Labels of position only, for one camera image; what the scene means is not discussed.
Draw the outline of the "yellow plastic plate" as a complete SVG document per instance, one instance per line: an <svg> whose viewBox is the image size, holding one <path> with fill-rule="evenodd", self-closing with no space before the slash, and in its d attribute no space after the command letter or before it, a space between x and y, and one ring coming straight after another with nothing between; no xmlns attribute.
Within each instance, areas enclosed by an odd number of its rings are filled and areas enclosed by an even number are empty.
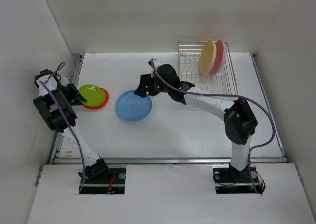
<svg viewBox="0 0 316 224"><path fill-rule="evenodd" d="M208 40L201 52L199 71L202 75L208 74L214 66L217 54L216 44L213 40Z"/></svg>

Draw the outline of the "orange plastic plate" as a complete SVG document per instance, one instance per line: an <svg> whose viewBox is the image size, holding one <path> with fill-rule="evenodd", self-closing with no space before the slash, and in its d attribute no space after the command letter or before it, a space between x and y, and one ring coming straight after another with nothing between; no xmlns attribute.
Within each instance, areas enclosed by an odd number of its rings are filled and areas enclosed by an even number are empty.
<svg viewBox="0 0 316 224"><path fill-rule="evenodd" d="M87 105L84 105L84 107L86 108L86 109L89 109L89 110L98 110L98 109L101 109L101 108L103 108L107 103L108 103L108 101L109 101L109 93L107 92L107 90L106 89L104 89L104 88L101 88L101 90L104 92L104 94L105 94L105 99L104 99L104 101L102 102L102 104L100 104L100 105L98 105L98 106L87 106Z"/></svg>

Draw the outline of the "pink plastic plate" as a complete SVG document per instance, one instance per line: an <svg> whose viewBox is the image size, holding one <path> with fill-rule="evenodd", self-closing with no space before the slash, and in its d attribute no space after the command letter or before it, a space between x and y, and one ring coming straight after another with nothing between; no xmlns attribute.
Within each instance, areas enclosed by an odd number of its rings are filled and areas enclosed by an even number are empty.
<svg viewBox="0 0 316 224"><path fill-rule="evenodd" d="M215 75L221 72L224 67L224 63L226 61L226 54L227 54L227 46L224 41L218 40L216 43L216 58L214 61L214 65L210 70L211 75Z"/></svg>

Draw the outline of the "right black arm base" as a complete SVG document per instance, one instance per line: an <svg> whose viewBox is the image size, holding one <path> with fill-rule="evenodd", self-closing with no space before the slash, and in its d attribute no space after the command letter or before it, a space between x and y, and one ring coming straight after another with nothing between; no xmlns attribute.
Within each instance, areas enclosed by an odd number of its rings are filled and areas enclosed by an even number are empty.
<svg viewBox="0 0 316 224"><path fill-rule="evenodd" d="M265 182L255 165L238 171L230 164L213 166L213 180L216 194L263 194Z"/></svg>

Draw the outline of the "blue plastic plate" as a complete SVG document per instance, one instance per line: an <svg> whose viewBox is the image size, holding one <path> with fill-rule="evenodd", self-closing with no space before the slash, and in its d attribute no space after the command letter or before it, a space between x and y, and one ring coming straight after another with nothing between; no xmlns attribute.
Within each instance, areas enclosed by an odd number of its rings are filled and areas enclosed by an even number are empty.
<svg viewBox="0 0 316 224"><path fill-rule="evenodd" d="M134 94L134 90L123 93L116 101L117 116L127 122L136 122L146 118L151 109L149 96L142 98Z"/></svg>

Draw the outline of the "green plastic plate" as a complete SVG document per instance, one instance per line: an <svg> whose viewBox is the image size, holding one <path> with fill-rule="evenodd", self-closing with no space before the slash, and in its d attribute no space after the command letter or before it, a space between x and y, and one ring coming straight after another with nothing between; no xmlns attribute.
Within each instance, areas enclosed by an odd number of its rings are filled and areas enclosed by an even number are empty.
<svg viewBox="0 0 316 224"><path fill-rule="evenodd" d="M82 103L85 106L97 107L106 100L104 91L96 85L83 85L79 87L78 91L86 100L86 102L82 100Z"/></svg>

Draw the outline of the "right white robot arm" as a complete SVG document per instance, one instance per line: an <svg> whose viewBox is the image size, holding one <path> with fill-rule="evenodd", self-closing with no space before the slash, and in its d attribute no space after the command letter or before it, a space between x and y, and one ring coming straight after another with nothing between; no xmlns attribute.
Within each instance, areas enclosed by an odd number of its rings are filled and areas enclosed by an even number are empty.
<svg viewBox="0 0 316 224"><path fill-rule="evenodd" d="M226 137L232 142L229 176L234 181L246 177L250 142L258 125L246 99L207 96L195 84L180 80L170 64L161 65L151 73L141 75L139 86L134 92L141 98L159 93L166 93L176 102L197 107L222 120Z"/></svg>

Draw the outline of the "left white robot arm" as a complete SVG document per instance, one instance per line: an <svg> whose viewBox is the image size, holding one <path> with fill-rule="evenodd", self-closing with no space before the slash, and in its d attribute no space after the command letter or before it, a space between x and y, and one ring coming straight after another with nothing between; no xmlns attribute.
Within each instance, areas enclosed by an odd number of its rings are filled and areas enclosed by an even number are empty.
<svg viewBox="0 0 316 224"><path fill-rule="evenodd" d="M48 127L58 132L80 153L83 170L79 172L79 176L86 183L110 181L113 178L110 168L99 154L89 147L76 125L77 115L73 106L81 105L85 98L74 84L68 81L63 84L56 71L40 71L35 76L34 83L39 89L38 97L33 99L35 108Z"/></svg>

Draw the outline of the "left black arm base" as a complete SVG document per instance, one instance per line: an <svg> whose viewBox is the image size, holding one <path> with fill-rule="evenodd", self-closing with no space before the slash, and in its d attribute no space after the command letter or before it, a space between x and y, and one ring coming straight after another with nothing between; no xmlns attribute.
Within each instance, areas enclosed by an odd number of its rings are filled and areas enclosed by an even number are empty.
<svg viewBox="0 0 316 224"><path fill-rule="evenodd" d="M127 166L123 165L110 165L110 175L107 177L100 175L94 179L87 179L83 188L79 188L79 194L125 194L126 168Z"/></svg>

